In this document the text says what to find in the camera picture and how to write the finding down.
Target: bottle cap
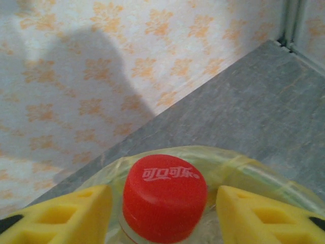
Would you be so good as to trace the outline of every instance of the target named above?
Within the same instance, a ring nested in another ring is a hole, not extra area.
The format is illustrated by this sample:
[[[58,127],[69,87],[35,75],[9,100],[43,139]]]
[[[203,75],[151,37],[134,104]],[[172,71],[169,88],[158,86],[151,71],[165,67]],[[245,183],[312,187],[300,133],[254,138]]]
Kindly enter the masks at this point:
[[[199,222],[208,190],[201,173],[170,155],[149,155],[131,168],[123,192],[123,215],[141,237],[157,243],[186,239]]]

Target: plastic bottle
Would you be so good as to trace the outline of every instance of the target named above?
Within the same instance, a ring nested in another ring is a hole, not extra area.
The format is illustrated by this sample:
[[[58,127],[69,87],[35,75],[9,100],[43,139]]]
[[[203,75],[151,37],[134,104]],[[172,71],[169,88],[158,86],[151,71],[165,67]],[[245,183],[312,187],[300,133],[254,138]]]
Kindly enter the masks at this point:
[[[194,243],[207,196],[203,176],[190,163],[170,155],[141,158],[125,182],[119,242]]]

